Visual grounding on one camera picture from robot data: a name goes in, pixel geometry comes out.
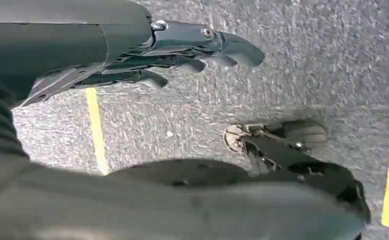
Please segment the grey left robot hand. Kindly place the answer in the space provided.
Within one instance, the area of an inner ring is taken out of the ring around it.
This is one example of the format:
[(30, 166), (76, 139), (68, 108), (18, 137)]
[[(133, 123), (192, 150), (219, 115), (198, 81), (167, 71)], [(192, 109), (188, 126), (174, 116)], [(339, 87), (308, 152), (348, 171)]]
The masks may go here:
[(352, 173), (306, 150), (314, 122), (228, 127), (223, 161), (165, 160), (110, 176), (32, 162), (12, 109), (118, 83), (162, 88), (150, 68), (257, 67), (264, 53), (203, 24), (152, 20), (128, 0), (0, 0), (0, 240), (359, 240), (370, 223)]

